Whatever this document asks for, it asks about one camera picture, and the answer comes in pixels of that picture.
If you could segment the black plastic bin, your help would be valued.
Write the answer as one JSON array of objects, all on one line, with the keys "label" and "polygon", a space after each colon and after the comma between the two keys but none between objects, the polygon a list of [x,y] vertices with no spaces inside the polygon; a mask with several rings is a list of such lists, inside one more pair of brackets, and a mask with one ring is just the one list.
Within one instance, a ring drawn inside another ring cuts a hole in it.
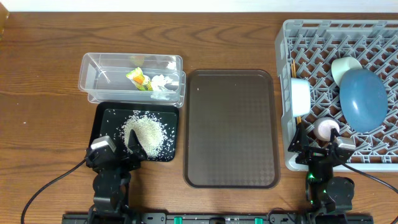
[{"label": "black plastic bin", "polygon": [[149,161],[169,162],[175,157],[178,108],[165,105],[102,102],[97,106],[90,142],[108,136],[121,152],[132,152],[128,141],[134,131]]}]

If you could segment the clear plastic bin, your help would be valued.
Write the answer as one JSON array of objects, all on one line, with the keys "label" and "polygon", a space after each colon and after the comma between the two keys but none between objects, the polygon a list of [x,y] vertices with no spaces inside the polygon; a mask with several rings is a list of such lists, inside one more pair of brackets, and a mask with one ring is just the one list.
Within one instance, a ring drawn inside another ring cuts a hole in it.
[{"label": "clear plastic bin", "polygon": [[[156,75],[170,77],[168,91],[140,91],[126,74],[140,67],[150,80]],[[78,88],[88,94],[88,101],[146,103],[182,107],[186,74],[179,55],[87,53],[83,56]]]}]

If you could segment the brown plastic serving tray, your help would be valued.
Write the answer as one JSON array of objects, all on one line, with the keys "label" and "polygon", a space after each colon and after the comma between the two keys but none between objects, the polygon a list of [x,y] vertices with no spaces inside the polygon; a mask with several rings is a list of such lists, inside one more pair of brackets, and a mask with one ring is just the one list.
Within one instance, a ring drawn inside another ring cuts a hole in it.
[{"label": "brown plastic serving tray", "polygon": [[183,177],[198,189],[271,189],[280,179],[272,77],[264,70],[189,75]]}]

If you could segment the large dark blue bowl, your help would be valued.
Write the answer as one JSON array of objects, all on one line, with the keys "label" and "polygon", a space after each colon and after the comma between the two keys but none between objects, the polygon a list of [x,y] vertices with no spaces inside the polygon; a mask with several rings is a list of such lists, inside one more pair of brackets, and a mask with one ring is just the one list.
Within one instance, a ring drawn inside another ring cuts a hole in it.
[{"label": "large dark blue bowl", "polygon": [[366,69],[348,70],[340,83],[345,120],[359,133],[372,131],[385,120],[388,104],[382,80]]}]

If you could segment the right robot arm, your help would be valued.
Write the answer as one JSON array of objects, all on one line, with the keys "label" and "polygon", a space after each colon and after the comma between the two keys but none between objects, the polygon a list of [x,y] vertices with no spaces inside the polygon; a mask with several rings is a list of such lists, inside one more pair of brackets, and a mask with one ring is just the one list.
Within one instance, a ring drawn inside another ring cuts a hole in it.
[{"label": "right robot arm", "polygon": [[288,147],[296,153],[295,162],[308,167],[305,181],[307,200],[312,208],[305,212],[304,220],[316,223],[323,219],[333,223],[339,218],[345,220],[345,212],[352,209],[354,182],[347,177],[333,174],[333,168],[347,161],[355,151],[354,141],[344,138],[333,128],[326,147],[313,147],[302,123],[296,125],[296,132]]}]

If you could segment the white tissue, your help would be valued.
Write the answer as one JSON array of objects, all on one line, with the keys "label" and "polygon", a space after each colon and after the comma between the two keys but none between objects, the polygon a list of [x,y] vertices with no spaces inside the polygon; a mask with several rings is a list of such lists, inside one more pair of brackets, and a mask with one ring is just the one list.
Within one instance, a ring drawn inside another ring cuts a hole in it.
[{"label": "white tissue", "polygon": [[151,87],[153,91],[168,91],[169,89],[165,86],[171,84],[173,80],[170,77],[163,75],[156,75],[151,80]]}]

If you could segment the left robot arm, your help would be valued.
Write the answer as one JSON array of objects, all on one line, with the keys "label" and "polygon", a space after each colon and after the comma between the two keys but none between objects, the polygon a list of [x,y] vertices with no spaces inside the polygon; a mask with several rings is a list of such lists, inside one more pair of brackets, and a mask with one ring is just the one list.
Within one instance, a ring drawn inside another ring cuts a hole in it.
[{"label": "left robot arm", "polygon": [[128,206],[130,171],[139,169],[145,160],[147,154],[133,130],[129,132],[127,149],[118,149],[109,136],[92,141],[86,150],[86,166],[97,175],[89,223],[132,223],[137,218]]}]

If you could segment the small mint green bowl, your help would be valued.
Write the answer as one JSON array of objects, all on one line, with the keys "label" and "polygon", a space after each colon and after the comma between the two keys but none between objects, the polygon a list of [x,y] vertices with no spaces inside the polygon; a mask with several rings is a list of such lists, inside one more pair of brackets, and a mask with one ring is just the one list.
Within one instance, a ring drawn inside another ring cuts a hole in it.
[{"label": "small mint green bowl", "polygon": [[362,65],[354,57],[344,57],[336,59],[331,64],[331,75],[338,87],[341,85],[341,79],[348,70],[362,69]]}]

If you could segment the grey dishwasher rack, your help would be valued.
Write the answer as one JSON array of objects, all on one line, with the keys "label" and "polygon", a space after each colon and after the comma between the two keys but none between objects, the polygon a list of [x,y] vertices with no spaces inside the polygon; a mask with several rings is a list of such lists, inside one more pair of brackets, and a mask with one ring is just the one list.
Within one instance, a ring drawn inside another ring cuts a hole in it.
[{"label": "grey dishwasher rack", "polygon": [[[322,147],[313,130],[316,119],[337,120],[340,134],[356,143],[348,165],[364,172],[397,171],[397,21],[286,20],[275,40],[277,73],[282,89],[282,140],[284,161],[292,171],[305,171],[288,146],[296,131],[290,86],[292,69],[310,83],[311,110],[302,117],[308,141]],[[387,93],[386,119],[380,127],[359,133],[346,122],[339,88],[331,74],[332,61],[354,57],[382,80]]]}]

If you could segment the white pink paper cup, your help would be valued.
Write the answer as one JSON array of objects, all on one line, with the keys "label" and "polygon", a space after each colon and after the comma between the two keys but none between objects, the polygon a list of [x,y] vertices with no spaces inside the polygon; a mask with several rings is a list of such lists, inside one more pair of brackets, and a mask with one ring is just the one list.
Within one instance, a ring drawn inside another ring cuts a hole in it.
[{"label": "white pink paper cup", "polygon": [[332,129],[336,129],[337,132],[340,131],[338,122],[330,117],[322,117],[314,122],[313,133],[317,139],[321,141],[329,141]]}]

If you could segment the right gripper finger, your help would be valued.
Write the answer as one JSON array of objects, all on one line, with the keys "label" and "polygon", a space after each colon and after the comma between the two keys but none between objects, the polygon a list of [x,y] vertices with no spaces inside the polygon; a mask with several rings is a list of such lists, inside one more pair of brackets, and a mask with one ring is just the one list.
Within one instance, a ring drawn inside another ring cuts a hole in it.
[{"label": "right gripper finger", "polygon": [[337,129],[336,129],[336,128],[332,128],[331,131],[330,131],[330,140],[329,140],[329,143],[330,143],[331,145],[337,146],[336,141],[337,141],[337,138],[338,138],[339,136],[340,136],[340,134],[339,134],[339,132],[337,131]]},{"label": "right gripper finger", "polygon": [[289,152],[307,152],[309,147],[308,136],[303,123],[296,125],[296,132],[288,147]]}]

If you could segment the wooden chopstick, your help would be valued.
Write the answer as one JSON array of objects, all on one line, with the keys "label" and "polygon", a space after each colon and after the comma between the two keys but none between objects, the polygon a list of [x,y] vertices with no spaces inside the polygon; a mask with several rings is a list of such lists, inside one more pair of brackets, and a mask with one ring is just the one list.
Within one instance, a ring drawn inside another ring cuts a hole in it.
[{"label": "wooden chopstick", "polygon": [[297,124],[302,122],[301,116],[296,117],[296,122],[297,122]]},{"label": "wooden chopstick", "polygon": [[296,66],[295,66],[295,60],[292,61],[291,72],[292,72],[292,78],[297,78],[297,70],[296,70]]}]

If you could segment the pile of white rice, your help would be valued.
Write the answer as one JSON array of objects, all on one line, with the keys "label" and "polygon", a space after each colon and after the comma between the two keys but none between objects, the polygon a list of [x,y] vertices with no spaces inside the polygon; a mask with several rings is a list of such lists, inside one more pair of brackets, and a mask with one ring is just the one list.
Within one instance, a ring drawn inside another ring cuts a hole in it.
[{"label": "pile of white rice", "polygon": [[178,115],[171,112],[106,109],[99,136],[127,150],[130,130],[134,130],[148,160],[169,162],[175,157]]}]

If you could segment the yellow green snack wrapper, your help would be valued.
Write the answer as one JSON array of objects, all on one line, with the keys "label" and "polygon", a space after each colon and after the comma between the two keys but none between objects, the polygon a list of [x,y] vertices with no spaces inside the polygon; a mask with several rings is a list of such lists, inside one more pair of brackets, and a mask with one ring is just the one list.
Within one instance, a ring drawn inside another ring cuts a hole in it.
[{"label": "yellow green snack wrapper", "polygon": [[151,80],[148,76],[143,74],[140,67],[126,74],[126,77],[132,81],[136,88],[140,91],[152,91]]}]

